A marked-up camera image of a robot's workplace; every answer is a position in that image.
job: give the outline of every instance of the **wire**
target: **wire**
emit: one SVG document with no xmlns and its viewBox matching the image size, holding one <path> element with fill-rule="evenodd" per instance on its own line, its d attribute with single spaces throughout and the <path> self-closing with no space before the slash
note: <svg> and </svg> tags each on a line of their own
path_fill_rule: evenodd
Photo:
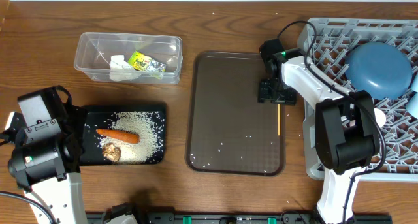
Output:
<svg viewBox="0 0 418 224">
<path fill-rule="evenodd" d="M 50 223 L 56 224 L 56 222 L 54 221 L 54 217 L 52 217 L 52 215 L 48 212 L 48 210 L 44 206 L 39 204 L 38 202 L 36 202 L 34 200 L 31 200 L 29 198 L 26 198 L 23 195 L 19 195 L 19 194 L 7 192 L 7 191 L 0 191 L 0 195 L 5 196 L 5 197 L 10 197 L 10 198 L 15 198 L 15 199 L 18 199 L 18 200 L 28 202 L 29 204 L 32 204 L 33 206 L 37 207 L 39 210 L 41 210 L 46 215 L 46 217 L 50 220 Z"/>
<path fill-rule="evenodd" d="M 306 224 L 306 222 L 305 222 L 305 220 L 303 219 L 303 217 L 302 217 L 302 215 L 300 214 L 300 213 L 298 213 L 298 212 L 296 212 L 296 211 L 293 211 L 293 210 L 289 210 L 289 211 L 284 211 L 284 212 L 282 212 L 281 213 L 281 215 L 280 215 L 280 221 L 282 221 L 283 223 L 284 223 L 284 220 L 282 219 L 283 218 L 283 215 L 285 215 L 286 213 L 289 213 L 289 212 L 292 212 L 292 213 L 294 213 L 294 214 L 298 214 L 299 215 L 299 217 L 302 219 L 302 221 L 303 221 L 303 223 L 304 224 Z"/>
<path fill-rule="evenodd" d="M 351 104 L 354 104 L 355 106 L 357 106 L 366 116 L 367 118 L 369 118 L 369 120 L 373 123 L 374 127 L 377 129 L 378 133 L 379 133 L 379 139 L 380 139 L 380 151 L 381 151 L 381 159 L 379 164 L 377 165 L 377 167 L 370 169 L 370 170 L 366 170 L 366 171 L 362 171 L 362 172 L 356 172 L 354 173 L 351 177 L 350 177 L 350 185 L 348 187 L 347 190 L 347 196 L 346 196 L 346 201 L 344 202 L 344 206 L 343 206 L 343 217 L 342 217 L 342 223 L 346 224 L 346 212 L 347 212 L 347 205 L 348 205 L 348 200 L 351 194 L 351 189 L 353 188 L 353 184 L 355 182 L 355 178 L 357 176 L 360 175 L 365 175 L 365 174 L 371 174 L 373 172 L 378 171 L 379 169 L 382 168 L 382 166 L 385 164 L 386 161 L 386 143 L 385 143 L 385 138 L 380 130 L 380 127 L 378 125 L 378 123 L 376 122 L 376 119 L 373 117 L 373 115 L 363 106 L 361 105 L 358 101 L 356 101 L 354 98 L 350 97 L 348 94 L 344 93 L 343 91 L 340 91 L 339 89 L 337 89 L 335 84 L 330 84 L 328 83 L 326 80 L 324 80 L 322 77 L 320 77 L 311 67 L 310 67 L 310 63 L 308 63 L 308 56 L 309 53 L 312 52 L 312 55 L 314 54 L 313 48 L 314 48 L 314 44 L 317 38 L 317 31 L 315 26 L 308 21 L 303 21 L 303 20 L 299 20 L 299 21 L 294 21 L 292 23 L 290 23 L 289 25 L 285 26 L 277 35 L 277 38 L 280 37 L 280 35 L 291 25 L 293 24 L 298 24 L 298 23 L 303 23 L 303 24 L 308 24 L 312 27 L 313 29 L 313 41 L 311 41 L 311 44 L 308 47 L 308 50 L 304 56 L 304 64 L 305 67 L 312 73 L 312 75 L 314 75 L 318 80 L 320 80 L 322 83 L 324 83 L 324 85 L 326 85 L 328 88 L 330 88 L 331 91 L 335 91 L 336 93 L 340 94 L 341 96 L 343 96 L 344 98 L 346 98 Z"/>
</svg>

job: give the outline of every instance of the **carrot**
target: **carrot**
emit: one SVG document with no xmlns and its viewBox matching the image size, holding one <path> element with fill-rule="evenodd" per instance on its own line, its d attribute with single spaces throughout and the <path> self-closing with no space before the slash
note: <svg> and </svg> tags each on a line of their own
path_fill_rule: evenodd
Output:
<svg viewBox="0 0 418 224">
<path fill-rule="evenodd" d="M 96 129 L 96 132 L 102 136 L 108 136 L 131 144 L 136 144 L 139 142 L 139 136 L 132 133 L 110 129 Z"/>
</svg>

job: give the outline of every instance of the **gray tray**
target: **gray tray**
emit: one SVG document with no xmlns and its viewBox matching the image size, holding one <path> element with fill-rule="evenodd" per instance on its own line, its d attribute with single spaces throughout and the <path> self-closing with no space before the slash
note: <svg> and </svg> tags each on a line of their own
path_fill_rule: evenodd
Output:
<svg viewBox="0 0 418 224">
<path fill-rule="evenodd" d="M 196 59 L 185 155 L 193 170 L 263 176 L 283 170 L 278 116 L 284 112 L 257 102 L 266 75 L 259 54 L 205 52 Z"/>
</svg>

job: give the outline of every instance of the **black cable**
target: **black cable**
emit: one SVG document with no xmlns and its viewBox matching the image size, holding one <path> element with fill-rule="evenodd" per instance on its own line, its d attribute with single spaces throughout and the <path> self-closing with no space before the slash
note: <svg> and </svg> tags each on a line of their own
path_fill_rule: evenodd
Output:
<svg viewBox="0 0 418 224">
<path fill-rule="evenodd" d="M 376 119 L 373 117 L 373 115 L 363 106 L 361 105 L 358 101 L 356 101 L 354 98 L 350 97 L 348 94 L 344 93 L 343 91 L 340 91 L 339 89 L 336 89 L 336 85 L 335 84 L 330 84 L 328 83 L 326 80 L 324 80 L 322 77 L 320 77 L 311 67 L 310 64 L 308 64 L 308 56 L 309 53 L 312 51 L 312 55 L 314 54 L 313 48 L 314 48 L 314 44 L 317 38 L 317 31 L 315 26 L 308 21 L 303 21 L 303 20 L 299 20 L 299 21 L 294 21 L 292 23 L 290 23 L 289 25 L 285 26 L 280 33 L 278 34 L 277 38 L 280 37 L 280 35 L 291 25 L 293 24 L 297 24 L 297 23 L 304 23 L 304 24 L 308 24 L 312 27 L 313 29 L 313 40 L 311 41 L 311 44 L 308 47 L 308 50 L 304 56 L 304 64 L 305 67 L 312 73 L 312 75 L 314 75 L 318 80 L 320 80 L 322 83 L 324 83 L 324 85 L 326 85 L 328 88 L 330 88 L 331 91 L 335 91 L 336 93 L 340 94 L 343 98 L 346 98 L 351 104 L 354 104 L 355 106 L 357 106 L 366 116 L 367 118 L 369 118 L 370 121 L 372 121 L 374 127 L 377 129 L 378 133 L 379 133 L 379 139 L 380 139 L 380 150 L 381 150 L 381 159 L 379 164 L 377 165 L 376 168 L 370 169 L 370 170 L 366 170 L 366 171 L 362 171 L 362 172 L 356 172 L 354 173 L 351 177 L 350 177 L 350 185 L 348 187 L 347 190 L 347 196 L 346 196 L 346 201 L 344 202 L 344 206 L 343 206 L 343 218 L 342 218 L 342 223 L 345 224 L 346 223 L 346 211 L 347 211 L 347 205 L 348 205 L 348 200 L 351 194 L 351 189 L 353 188 L 353 184 L 355 182 L 355 178 L 357 176 L 360 175 L 365 175 L 365 174 L 371 174 L 373 172 L 378 171 L 384 164 L 386 161 L 386 143 L 385 143 L 385 138 L 383 136 L 383 133 L 380 130 L 380 127 L 378 125 L 378 123 L 376 122 Z"/>
<path fill-rule="evenodd" d="M 48 210 L 44 206 L 39 204 L 38 202 L 36 202 L 34 200 L 31 200 L 29 198 L 26 198 L 23 195 L 19 195 L 19 194 L 7 192 L 7 191 L 0 191 L 0 195 L 5 196 L 5 197 L 10 197 L 10 198 L 15 198 L 15 199 L 18 199 L 18 200 L 28 202 L 29 204 L 32 204 L 33 206 L 40 209 L 46 215 L 46 217 L 50 220 L 50 223 L 56 224 L 56 222 L 54 221 L 54 217 L 52 217 L 52 215 L 48 212 Z"/>
<path fill-rule="evenodd" d="M 280 215 L 279 221 L 282 221 L 282 222 L 284 223 L 284 220 L 282 219 L 282 218 L 283 218 L 283 215 L 285 215 L 286 213 L 289 213 L 289 212 L 292 212 L 292 213 L 294 213 L 294 214 L 298 214 L 298 215 L 299 215 L 299 217 L 302 219 L 303 223 L 304 223 L 304 224 L 306 224 L 306 222 L 305 222 L 305 220 L 303 219 L 302 215 L 301 215 L 300 213 L 298 213 L 298 212 L 294 211 L 294 210 L 289 210 L 289 211 L 284 211 L 284 212 L 282 212 L 282 213 L 281 213 L 281 215 Z"/>
</svg>

